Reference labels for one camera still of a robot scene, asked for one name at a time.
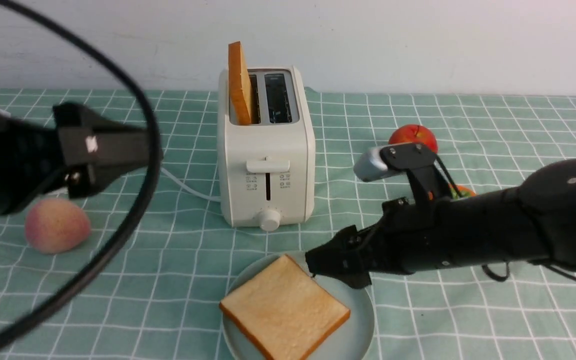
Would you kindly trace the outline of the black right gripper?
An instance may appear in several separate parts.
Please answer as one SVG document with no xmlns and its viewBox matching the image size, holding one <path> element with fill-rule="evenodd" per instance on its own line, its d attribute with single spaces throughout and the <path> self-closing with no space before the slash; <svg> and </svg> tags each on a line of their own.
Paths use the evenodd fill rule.
<svg viewBox="0 0 576 360">
<path fill-rule="evenodd" d="M 313 276 L 338 280 L 350 289 L 372 285 L 370 272 L 412 275 L 439 268 L 435 202 L 406 198 L 382 205 L 381 218 L 366 228 L 350 225 L 327 243 L 306 251 Z"/>
</svg>

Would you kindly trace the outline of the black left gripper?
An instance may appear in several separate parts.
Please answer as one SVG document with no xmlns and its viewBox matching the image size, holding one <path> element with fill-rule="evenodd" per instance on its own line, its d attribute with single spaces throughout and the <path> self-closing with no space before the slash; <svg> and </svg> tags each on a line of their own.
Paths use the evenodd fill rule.
<svg viewBox="0 0 576 360">
<path fill-rule="evenodd" d="M 119 177 L 148 167 L 154 146 L 146 128 L 110 120 L 83 104 L 54 105 L 55 130 L 64 164 L 62 187 L 71 199 L 90 198 Z"/>
</svg>

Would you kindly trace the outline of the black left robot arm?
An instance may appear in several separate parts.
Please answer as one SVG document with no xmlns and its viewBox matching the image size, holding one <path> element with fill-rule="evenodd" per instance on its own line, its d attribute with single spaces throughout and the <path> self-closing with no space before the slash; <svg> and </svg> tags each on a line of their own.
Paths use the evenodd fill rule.
<svg viewBox="0 0 576 360">
<path fill-rule="evenodd" d="M 90 198 L 124 174 L 157 160 L 144 128 L 119 123 L 86 105 L 54 105 L 54 127 L 0 112 L 0 216 L 17 214 L 35 198 L 66 189 L 72 199 Z"/>
</svg>

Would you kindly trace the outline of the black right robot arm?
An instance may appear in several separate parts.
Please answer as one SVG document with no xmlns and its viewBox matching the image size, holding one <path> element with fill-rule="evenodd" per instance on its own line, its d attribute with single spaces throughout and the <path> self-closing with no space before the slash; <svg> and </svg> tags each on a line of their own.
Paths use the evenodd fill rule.
<svg viewBox="0 0 576 360">
<path fill-rule="evenodd" d="M 576 159 L 553 162 L 521 185 L 475 196 L 405 199 L 382 205 L 370 227 L 354 225 L 305 253 L 308 271 L 352 289 L 370 273 L 509 264 L 558 266 L 576 272 Z"/>
</svg>

